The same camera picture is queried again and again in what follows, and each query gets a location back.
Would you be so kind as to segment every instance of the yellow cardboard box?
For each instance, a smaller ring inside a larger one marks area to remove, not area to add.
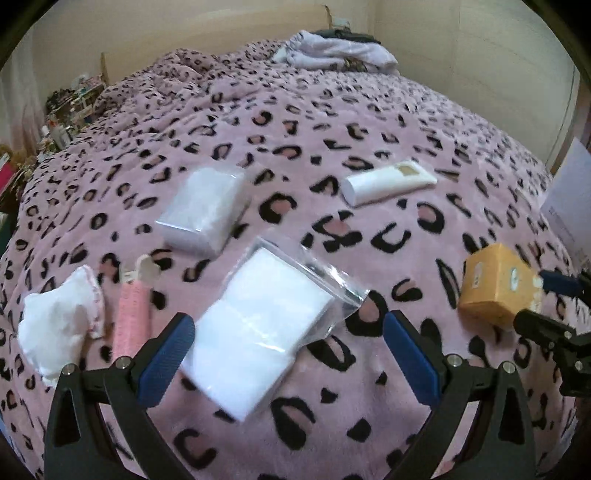
[[[503,329],[515,315],[530,309],[539,313],[542,279],[510,248],[492,244],[466,260],[459,309]]]

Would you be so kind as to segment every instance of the wooden headboard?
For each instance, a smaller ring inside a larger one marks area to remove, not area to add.
[[[111,85],[176,48],[220,54],[252,41],[282,40],[300,30],[314,31],[331,26],[330,10],[324,5],[289,5],[262,11],[220,10],[103,52],[100,64],[103,78]]]

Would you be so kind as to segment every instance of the screw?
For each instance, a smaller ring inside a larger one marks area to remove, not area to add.
[[[67,364],[64,368],[61,369],[61,373],[64,375],[71,375],[76,371],[75,364]]]
[[[515,373],[515,365],[513,365],[511,362],[504,362],[503,363],[503,370],[505,372],[507,372],[508,374],[514,374]]]
[[[117,360],[115,360],[115,366],[117,368],[120,368],[121,370],[125,370],[130,365],[131,365],[131,357],[120,356]]]
[[[459,367],[462,364],[463,360],[462,357],[452,353],[447,357],[447,363],[450,364],[452,367]]]

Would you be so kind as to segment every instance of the leopard print blanket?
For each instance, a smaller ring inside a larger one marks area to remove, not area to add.
[[[196,478],[383,478],[429,414],[381,338],[389,309],[403,310],[446,354],[493,367],[514,361],[530,398],[540,469],[550,467],[574,407],[558,392],[548,352],[457,314],[463,262],[492,242],[535,269],[572,273],[540,215],[551,181],[544,166],[504,132],[416,82],[275,66],[268,59],[279,46],[165,56],[107,88],[96,105],[102,117],[36,169],[0,261],[1,410],[27,467],[43,475],[53,395],[16,340],[28,293],[51,290],[88,264],[112,320],[120,263],[149,253],[163,271],[152,295],[157,334],[176,312],[199,318],[269,227],[372,291],[329,338],[300,351],[272,402],[244,423],[177,373],[150,416]],[[339,196],[351,172],[405,158],[434,171],[437,187],[355,210]],[[252,172],[250,207],[218,259],[171,251],[154,221],[191,169],[217,162]],[[555,294],[546,295],[543,309],[579,328],[589,318]],[[110,333],[89,342],[80,367],[109,365],[111,340]],[[110,409],[103,412],[124,464],[140,472]],[[464,422],[442,470],[453,465],[467,429]]]

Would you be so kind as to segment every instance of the white curtain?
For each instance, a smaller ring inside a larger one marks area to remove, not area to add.
[[[33,67],[31,27],[0,71],[0,142],[35,153],[44,122]]]

